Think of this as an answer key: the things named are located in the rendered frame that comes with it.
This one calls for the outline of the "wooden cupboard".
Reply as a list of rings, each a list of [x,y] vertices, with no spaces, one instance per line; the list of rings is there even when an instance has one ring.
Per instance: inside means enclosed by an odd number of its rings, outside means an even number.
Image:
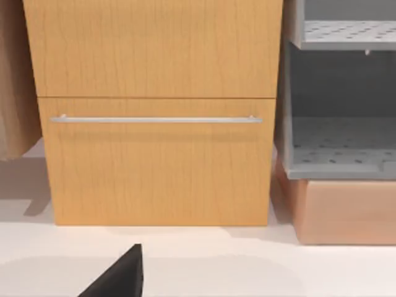
[[[41,97],[273,98],[283,0],[22,0]]]

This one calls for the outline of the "grey pierced shelf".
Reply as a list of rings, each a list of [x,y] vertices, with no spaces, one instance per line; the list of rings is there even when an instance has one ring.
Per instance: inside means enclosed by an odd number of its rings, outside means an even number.
[[[285,0],[283,30],[303,51],[396,51],[396,0]]]

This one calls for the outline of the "pale wooden drawer front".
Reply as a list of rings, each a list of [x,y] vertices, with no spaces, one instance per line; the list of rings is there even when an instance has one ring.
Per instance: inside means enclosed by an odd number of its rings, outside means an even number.
[[[396,246],[396,181],[291,180],[273,176],[301,244]]]

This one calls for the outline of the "wooden cupboard side panel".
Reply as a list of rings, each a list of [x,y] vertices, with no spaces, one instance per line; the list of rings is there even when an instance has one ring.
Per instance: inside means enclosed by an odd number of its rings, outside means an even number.
[[[22,0],[0,0],[0,161],[21,157],[41,138]]]

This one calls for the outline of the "grey pierced drawer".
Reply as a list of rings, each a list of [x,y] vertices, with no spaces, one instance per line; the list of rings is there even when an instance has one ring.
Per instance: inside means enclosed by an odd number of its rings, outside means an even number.
[[[396,181],[396,51],[284,42],[275,146],[290,179]]]

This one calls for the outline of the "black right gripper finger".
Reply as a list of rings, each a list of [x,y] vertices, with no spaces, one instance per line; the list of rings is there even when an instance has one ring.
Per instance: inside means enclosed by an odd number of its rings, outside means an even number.
[[[134,244],[77,297],[142,297],[143,250]]]

